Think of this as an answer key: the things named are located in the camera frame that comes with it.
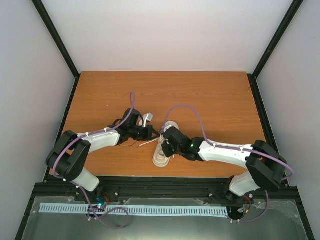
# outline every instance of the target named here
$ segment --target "black metal frame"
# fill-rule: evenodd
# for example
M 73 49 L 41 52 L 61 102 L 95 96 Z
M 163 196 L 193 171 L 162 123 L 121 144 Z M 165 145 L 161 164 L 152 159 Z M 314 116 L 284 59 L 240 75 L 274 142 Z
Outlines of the black metal frame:
M 63 58 L 69 66 L 72 74 L 75 77 L 74 85 L 71 91 L 71 95 L 62 119 L 62 123 L 57 135 L 57 140 L 61 137 L 62 130 L 64 128 L 71 103 L 80 79 L 80 74 L 77 71 L 63 41 L 61 40 L 58 31 L 56 30 L 53 22 L 51 21 L 48 12 L 45 9 L 41 0 L 32 0 L 34 6 L 38 10 L 43 22 L 49 30 L 52 38 L 54 39 L 58 49 L 60 50 Z M 299 7 L 303 3 L 303 0 L 293 0 L 290 8 L 284 16 L 280 26 L 275 32 L 270 44 L 265 50 L 261 60 L 259 61 L 253 74 L 248 74 L 249 84 L 251 86 L 252 94 L 256 104 L 256 108 L 260 117 L 261 125 L 265 135 L 266 142 L 278 151 L 275 137 L 273 135 L 270 122 L 264 107 L 262 97 L 260 95 L 259 87 L 257 85 L 257 78 L 262 69 L 266 65 L 272 52 L 276 48 L 278 42 L 298 11 Z M 78 189 L 76 189 L 71 183 L 63 182 L 59 179 L 48 175 L 49 169 L 46 172 L 42 183 L 36 183 L 27 205 L 24 217 L 22 219 L 20 228 L 16 235 L 16 240 L 22 239 L 24 229 L 28 222 L 30 211 L 36 196 L 74 196 L 81 198 L 81 195 L 77 195 Z M 111 192 L 111 201 L 124 200 L 128 198 L 181 198 L 181 199 L 201 199 L 208 203 L 216 203 L 216 200 L 210 197 L 209 193 L 212 189 L 225 185 L 227 178 L 174 178 L 174 177 L 99 177 L 100 180 L 105 183 Z M 254 192 L 254 196 L 258 198 L 265 198 L 265 193 L 262 190 Z M 284 182 L 278 192 L 270 192 L 270 199 L 277 200 L 295 200 L 300 217 L 302 219 L 304 229 L 307 237 L 310 240 L 314 240 L 315 237 L 311 230 L 304 206 L 302 204 L 299 191 L 296 187 L 291 187 L 288 182 Z

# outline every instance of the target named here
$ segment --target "white wall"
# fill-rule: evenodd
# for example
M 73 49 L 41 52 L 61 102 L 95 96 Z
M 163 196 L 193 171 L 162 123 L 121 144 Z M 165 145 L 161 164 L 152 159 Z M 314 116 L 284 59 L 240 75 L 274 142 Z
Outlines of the white wall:
M 252 73 L 292 0 L 43 0 L 80 71 Z
M 45 173 L 73 77 L 31 0 L 0 1 L 0 239 Z
M 320 1 L 304 1 L 258 77 L 280 153 L 320 239 Z

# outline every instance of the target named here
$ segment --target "transparent plastic sheet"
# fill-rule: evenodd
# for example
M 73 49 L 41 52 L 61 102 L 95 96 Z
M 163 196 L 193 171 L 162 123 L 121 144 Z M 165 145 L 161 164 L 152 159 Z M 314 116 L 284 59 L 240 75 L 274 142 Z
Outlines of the transparent plastic sheet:
M 84 201 L 75 201 L 73 196 L 37 196 L 25 226 L 22 240 L 32 239 L 31 235 L 34 228 L 37 227 L 37 217 L 39 215 L 40 204 L 85 204 Z
M 82 214 L 38 213 L 40 203 L 71 203 L 73 197 L 37 197 L 22 239 L 260 239 L 307 240 L 298 209 L 294 201 L 270 201 L 270 210 L 261 219 L 251 223 L 233 223 L 218 217 L 150 217 L 131 216 L 129 225 L 111 230 L 98 221 L 90 221 Z M 120 206 L 219 206 L 199 199 L 119 199 Z M 245 220 L 260 215 L 266 207 L 264 200 L 255 199 Z M 111 215 L 104 219 L 110 224 L 123 223 L 125 216 Z

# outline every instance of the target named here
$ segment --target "white shoe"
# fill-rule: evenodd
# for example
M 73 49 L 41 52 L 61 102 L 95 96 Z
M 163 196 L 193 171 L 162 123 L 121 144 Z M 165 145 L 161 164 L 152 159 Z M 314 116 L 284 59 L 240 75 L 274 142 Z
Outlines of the white shoe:
M 167 121 L 164 125 L 164 131 L 167 131 L 171 127 L 175 127 L 176 129 L 179 130 L 178 124 L 176 124 L 174 121 Z M 170 157 L 166 157 L 161 147 L 164 141 L 165 141 L 165 138 L 161 134 L 158 140 L 158 145 L 156 146 L 156 149 L 153 155 L 153 163 L 159 168 L 163 168 L 167 166 L 170 161 Z

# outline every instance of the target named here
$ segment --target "wooden table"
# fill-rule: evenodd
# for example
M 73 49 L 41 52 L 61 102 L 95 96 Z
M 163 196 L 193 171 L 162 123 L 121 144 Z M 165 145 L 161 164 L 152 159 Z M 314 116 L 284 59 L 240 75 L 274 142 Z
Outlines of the wooden table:
M 209 139 L 231 144 L 253 144 L 264 133 L 245 72 L 82 72 L 64 130 L 93 132 L 122 118 L 130 108 L 151 112 L 159 130 L 168 110 L 189 104 L 199 112 Z M 175 109 L 169 120 L 178 123 L 190 138 L 202 137 L 196 115 L 188 108 Z M 123 145 L 130 145 L 129 140 Z M 180 156 L 163 168 L 153 164 L 158 141 L 139 147 L 106 147 L 91 153 L 85 167 L 100 176 L 230 177 L 245 172 L 222 162 L 193 162 Z

